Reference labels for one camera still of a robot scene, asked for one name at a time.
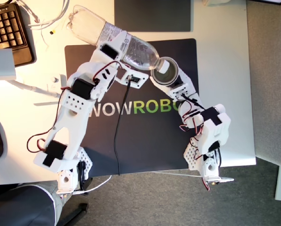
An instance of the mouse pad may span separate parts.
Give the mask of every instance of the mouse pad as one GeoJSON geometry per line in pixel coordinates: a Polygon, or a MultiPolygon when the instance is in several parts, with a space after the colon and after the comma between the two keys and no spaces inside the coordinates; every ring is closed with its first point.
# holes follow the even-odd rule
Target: mouse pad
{"type": "Polygon", "coordinates": [[[189,32],[191,0],[115,0],[114,17],[129,32],[189,32]]]}
{"type": "MultiPolygon", "coordinates": [[[[161,57],[173,58],[198,91],[195,39],[149,43],[161,57]]],[[[67,76],[88,62],[94,50],[92,45],[66,46],[67,76]]],[[[93,161],[91,177],[118,174],[114,136],[126,88],[114,82],[90,114],[81,146],[93,161]]],[[[148,79],[140,89],[130,88],[125,104],[116,140],[121,173],[187,169],[183,153],[195,131],[183,132],[179,128],[179,103],[173,103],[148,79]]]]}

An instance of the black keyboard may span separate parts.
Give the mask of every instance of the black keyboard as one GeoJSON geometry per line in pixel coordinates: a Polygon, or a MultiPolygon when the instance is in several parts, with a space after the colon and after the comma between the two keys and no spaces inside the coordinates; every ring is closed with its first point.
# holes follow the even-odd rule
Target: black keyboard
{"type": "Polygon", "coordinates": [[[19,6],[15,3],[0,6],[0,49],[12,48],[15,65],[34,61],[19,6]]]}

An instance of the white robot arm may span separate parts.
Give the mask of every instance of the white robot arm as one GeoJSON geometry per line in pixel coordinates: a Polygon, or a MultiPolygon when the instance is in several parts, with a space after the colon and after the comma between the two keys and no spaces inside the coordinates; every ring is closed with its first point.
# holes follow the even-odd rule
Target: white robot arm
{"type": "Polygon", "coordinates": [[[119,40],[122,38],[125,38],[125,32],[112,41],[102,43],[93,52],[90,61],[80,65],[69,77],[59,101],[56,121],[48,133],[43,151],[38,152],[34,159],[36,165],[58,173],[58,194],[73,193],[78,186],[79,175],[84,180],[88,178],[92,162],[80,144],[96,101],[102,100],[114,80],[139,89],[149,77],[119,62],[122,58],[119,40]],[[126,71],[121,79],[116,77],[118,67],[126,71]],[[68,145],[53,140],[62,128],[68,129],[68,145]]]}
{"type": "Polygon", "coordinates": [[[165,74],[151,71],[152,83],[165,92],[173,101],[182,101],[178,108],[183,124],[181,127],[195,129],[196,135],[184,153],[190,170],[198,170],[208,189],[209,182],[227,182],[231,178],[219,177],[218,167],[221,164],[219,148],[229,136],[230,118],[223,105],[205,109],[191,79],[169,57],[162,57],[170,63],[165,74]]]}

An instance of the plastic bottle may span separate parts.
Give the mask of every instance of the plastic bottle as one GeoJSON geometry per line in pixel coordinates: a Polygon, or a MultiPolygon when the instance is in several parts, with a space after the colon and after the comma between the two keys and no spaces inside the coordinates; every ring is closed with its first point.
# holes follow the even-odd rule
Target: plastic bottle
{"type": "MultiPolygon", "coordinates": [[[[106,22],[83,6],[76,5],[69,15],[70,22],[67,28],[73,34],[94,46],[101,42],[112,40],[122,29],[106,22]]],[[[123,52],[123,61],[139,70],[154,70],[165,73],[169,63],[160,59],[156,49],[149,43],[127,33],[120,49],[123,52]]]]}

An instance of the desk surface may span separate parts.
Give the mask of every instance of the desk surface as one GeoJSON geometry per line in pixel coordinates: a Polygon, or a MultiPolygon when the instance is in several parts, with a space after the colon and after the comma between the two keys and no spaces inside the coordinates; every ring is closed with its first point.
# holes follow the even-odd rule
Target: desk surface
{"type": "MultiPolygon", "coordinates": [[[[25,2],[45,21],[55,18],[62,6],[62,1],[25,2]]],[[[64,47],[85,44],[65,29],[67,16],[75,4],[89,8],[108,22],[114,22],[113,0],[70,1],[64,18],[42,31],[48,46],[42,40],[40,31],[29,33],[30,39],[33,37],[37,61],[16,69],[26,84],[46,88],[52,76],[66,74],[64,47]],[[53,29],[56,33],[50,35],[49,31],[53,29]]],[[[191,8],[193,32],[132,32],[132,35],[146,41],[196,39],[200,98],[206,106],[222,103],[231,117],[230,137],[222,148],[222,166],[253,165],[256,159],[246,1],[231,0],[221,7],[205,7],[201,0],[193,0],[191,8]]],[[[34,103],[54,101],[56,99],[52,97],[23,91],[0,81],[0,122],[6,147],[0,158],[0,184],[56,179],[55,174],[34,165],[34,154],[26,149],[28,138],[50,128],[56,113],[56,105],[39,107],[34,103]]],[[[66,143],[66,131],[59,133],[56,139],[66,143]]],[[[31,148],[36,150],[36,145],[32,144],[31,148]]]]}

